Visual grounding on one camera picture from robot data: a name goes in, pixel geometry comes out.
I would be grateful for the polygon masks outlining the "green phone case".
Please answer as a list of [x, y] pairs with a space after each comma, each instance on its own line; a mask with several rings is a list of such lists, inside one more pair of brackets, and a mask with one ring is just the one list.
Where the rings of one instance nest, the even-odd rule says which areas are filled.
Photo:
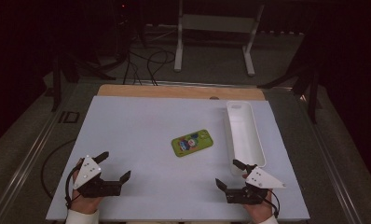
[[207, 130], [189, 133], [171, 141], [174, 154], [181, 158], [213, 146], [213, 139]]

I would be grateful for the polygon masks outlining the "long white plastic tray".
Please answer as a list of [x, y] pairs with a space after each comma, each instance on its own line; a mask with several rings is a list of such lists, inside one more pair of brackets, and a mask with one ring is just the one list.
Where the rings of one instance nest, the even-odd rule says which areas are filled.
[[244, 171], [233, 164], [234, 160], [250, 165], [256, 164], [259, 167], [266, 165], [253, 107], [249, 102], [227, 102], [225, 129], [229, 166], [233, 175], [244, 174]]

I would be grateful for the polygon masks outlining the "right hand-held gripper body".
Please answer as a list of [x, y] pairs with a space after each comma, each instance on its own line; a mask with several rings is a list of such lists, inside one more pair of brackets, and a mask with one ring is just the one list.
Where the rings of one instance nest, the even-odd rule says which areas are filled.
[[245, 186], [241, 189], [225, 189], [228, 203], [261, 204], [270, 189], [284, 189], [286, 185], [278, 178], [255, 167], [247, 172]]

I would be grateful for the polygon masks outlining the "wooden table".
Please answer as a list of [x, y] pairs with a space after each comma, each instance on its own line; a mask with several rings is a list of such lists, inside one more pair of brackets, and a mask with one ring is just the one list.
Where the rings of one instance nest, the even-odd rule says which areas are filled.
[[259, 89], [191, 86], [136, 86], [104, 84], [99, 88], [97, 95], [219, 100], [266, 100], [264, 93]]

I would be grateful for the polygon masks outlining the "white table board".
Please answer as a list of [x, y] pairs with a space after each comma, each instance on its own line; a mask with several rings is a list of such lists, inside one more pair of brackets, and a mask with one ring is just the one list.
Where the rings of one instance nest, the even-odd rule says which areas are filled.
[[[101, 203], [102, 221], [246, 221], [242, 206], [227, 203], [215, 184], [244, 185], [230, 172], [226, 113], [224, 100], [96, 96], [65, 169], [106, 151], [103, 179], [131, 173], [120, 196]], [[176, 157], [172, 139], [202, 129], [213, 146]]]

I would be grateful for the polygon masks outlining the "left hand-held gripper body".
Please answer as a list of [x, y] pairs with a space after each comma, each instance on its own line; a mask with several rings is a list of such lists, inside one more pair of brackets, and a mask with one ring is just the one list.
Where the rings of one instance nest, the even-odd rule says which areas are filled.
[[101, 179], [102, 168], [93, 157], [87, 155], [76, 167], [78, 175], [74, 181], [76, 189], [85, 198], [119, 196], [122, 185], [119, 181], [104, 181]]

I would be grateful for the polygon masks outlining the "metal floor rail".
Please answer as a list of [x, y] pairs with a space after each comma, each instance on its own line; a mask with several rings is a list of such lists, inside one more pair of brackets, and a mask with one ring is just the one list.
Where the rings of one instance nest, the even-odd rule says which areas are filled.
[[296, 97], [298, 104], [303, 111], [303, 116], [307, 121], [307, 124], [311, 128], [312, 135], [317, 141], [318, 149], [322, 154], [323, 166], [326, 171], [328, 178], [330, 179], [331, 185], [337, 196], [337, 200], [341, 205], [346, 219], [349, 224], [359, 224], [361, 219], [358, 211], [356, 210], [354, 203], [350, 197], [349, 191], [329, 153], [327, 144], [323, 141], [323, 136], [318, 126], [314, 124], [309, 118], [308, 114], [308, 101], [304, 95]]
[[0, 138], [0, 224], [46, 224], [61, 166], [51, 152], [64, 142], [59, 110], [40, 95]]

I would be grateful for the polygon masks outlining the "person's right hand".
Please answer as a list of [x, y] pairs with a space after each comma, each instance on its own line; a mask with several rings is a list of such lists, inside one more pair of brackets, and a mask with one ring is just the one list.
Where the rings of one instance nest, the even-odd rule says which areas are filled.
[[269, 220], [273, 216], [272, 206], [270, 204], [271, 197], [272, 197], [271, 193], [268, 192], [266, 200], [261, 204], [254, 205], [244, 204], [242, 206], [248, 213], [254, 224], [262, 224], [263, 222]]

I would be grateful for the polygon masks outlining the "white metal stand frame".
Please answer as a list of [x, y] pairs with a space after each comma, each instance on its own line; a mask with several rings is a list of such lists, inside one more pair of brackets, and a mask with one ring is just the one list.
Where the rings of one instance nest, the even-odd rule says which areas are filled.
[[197, 15], [184, 13], [184, 0], [178, 0], [178, 23], [177, 23], [177, 47], [175, 51], [174, 67], [175, 72], [182, 71], [184, 41], [184, 30], [199, 30], [212, 32], [229, 32], [249, 34], [250, 38], [242, 47], [243, 59], [249, 77], [255, 75], [254, 64], [251, 56], [251, 49], [257, 33], [265, 6], [259, 4], [256, 14], [252, 18], [225, 17], [212, 15]]

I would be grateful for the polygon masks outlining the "person's left hand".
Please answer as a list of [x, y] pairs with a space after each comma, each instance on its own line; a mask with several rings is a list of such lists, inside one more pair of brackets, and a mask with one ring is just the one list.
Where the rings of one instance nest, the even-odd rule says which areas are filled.
[[70, 209], [78, 213], [92, 215], [98, 210], [99, 204], [102, 200], [102, 197], [85, 198], [76, 189], [74, 189], [72, 192]]

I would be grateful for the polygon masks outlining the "black tripod stand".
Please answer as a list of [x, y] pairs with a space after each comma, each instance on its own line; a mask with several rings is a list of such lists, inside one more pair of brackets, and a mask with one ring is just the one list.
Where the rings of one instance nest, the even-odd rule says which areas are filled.
[[284, 75], [273, 79], [272, 81], [258, 85], [259, 89], [271, 89], [277, 87], [283, 82], [296, 78], [296, 82], [291, 88], [294, 95], [303, 95], [306, 90], [308, 93], [308, 115], [313, 123], [316, 123], [316, 105], [319, 73], [317, 71], [317, 62], [313, 56], [315, 49], [311, 45], [313, 42], [311, 35], [304, 35], [292, 61], [290, 62]]
[[114, 77], [110, 77], [100, 72], [98, 68], [93, 68], [91, 65], [76, 57], [74, 54], [67, 51], [60, 52], [52, 61], [52, 111], [56, 111], [62, 102], [62, 77], [64, 77], [70, 83], [77, 83], [80, 79], [80, 75], [77, 72], [78, 67], [81, 67], [100, 79], [115, 80]]

